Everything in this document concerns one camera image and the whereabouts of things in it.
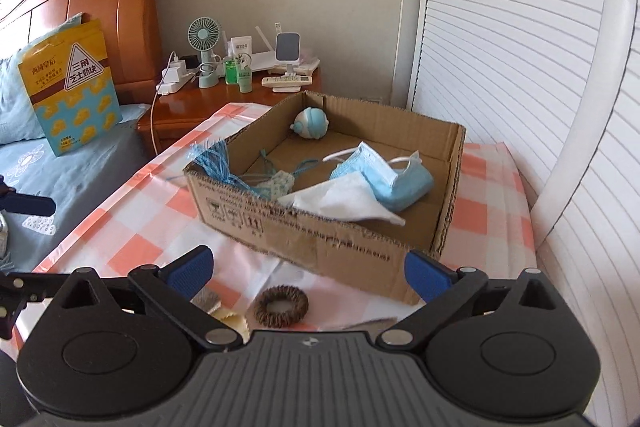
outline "air conditioner remote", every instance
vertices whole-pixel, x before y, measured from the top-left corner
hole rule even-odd
[[[267,76],[262,79],[264,87],[299,87],[308,86],[312,82],[313,80],[310,76],[301,76],[299,74]]]

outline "charging cable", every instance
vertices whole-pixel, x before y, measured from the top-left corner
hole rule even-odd
[[[211,61],[203,62],[200,64],[198,68],[198,73],[206,75],[210,75],[216,72],[218,66],[222,64],[222,58],[219,55],[212,55]]]
[[[156,94],[154,95],[154,101],[151,102],[151,113],[149,114],[149,128],[151,130],[151,144],[154,146],[154,152],[156,156],[158,156],[158,146],[156,145],[156,136],[154,134],[154,108],[156,107],[156,100],[158,99],[159,86],[164,82],[164,78],[166,77],[167,72],[169,71],[169,64],[172,63],[173,58],[178,58],[178,55],[175,52],[171,52],[169,55],[169,60],[166,63],[166,68],[164,68],[164,73],[162,74],[162,78],[160,79],[160,83],[156,86]]]

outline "blue plastic toy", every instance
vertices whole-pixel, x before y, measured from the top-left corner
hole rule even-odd
[[[298,113],[293,124],[289,126],[294,133],[306,139],[318,140],[326,134],[329,121],[322,109],[307,107]]]

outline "wooden nightstand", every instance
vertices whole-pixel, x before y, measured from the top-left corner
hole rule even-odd
[[[240,92],[238,86],[227,86],[224,78],[220,78],[220,83],[214,87],[200,89],[196,79],[188,82],[178,92],[159,96],[154,108],[154,134],[158,152],[167,149],[229,102],[275,105],[289,96],[287,93],[273,92],[270,87],[262,87],[260,82],[265,76],[275,75],[266,71],[254,73],[252,78],[254,90],[245,94]],[[319,69],[314,72],[313,80],[313,84],[302,89],[322,92]],[[150,111],[138,122],[138,132],[142,136],[147,153],[153,158],[156,153],[151,142]]]

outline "white cable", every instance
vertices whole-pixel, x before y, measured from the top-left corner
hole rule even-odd
[[[337,161],[338,163],[343,163],[344,160],[342,158],[337,158],[336,156],[343,156],[348,153],[353,153],[357,149],[358,149],[357,147],[353,147],[351,149],[345,149],[344,151],[334,152],[322,158],[322,161],[328,162],[328,161],[334,160],[334,161]],[[391,165],[392,163],[409,162],[411,160],[417,160],[418,162],[422,163],[422,158],[411,158],[410,156],[398,156],[397,158],[393,158],[392,160],[389,160],[387,163]]]
[[[222,64],[222,58],[220,58],[219,55],[213,55],[211,57],[211,59],[213,60],[213,62],[202,62],[200,64],[200,66],[198,67],[198,73],[200,74],[214,74],[218,68],[218,66],[220,64]]]
[[[172,62],[172,58],[178,58],[178,55],[175,52],[171,52],[169,55],[169,60],[166,63],[166,68],[164,68],[164,73],[162,74],[162,78],[160,79],[160,83],[156,86],[156,94],[154,95],[153,102],[151,102],[151,113],[149,114],[149,128],[151,131],[151,145],[154,146],[154,152],[156,156],[158,156],[158,146],[156,145],[156,136],[154,135],[154,108],[156,107],[156,100],[158,99],[158,91],[159,86],[164,82],[164,78],[166,77],[167,72],[169,71],[169,64]]]

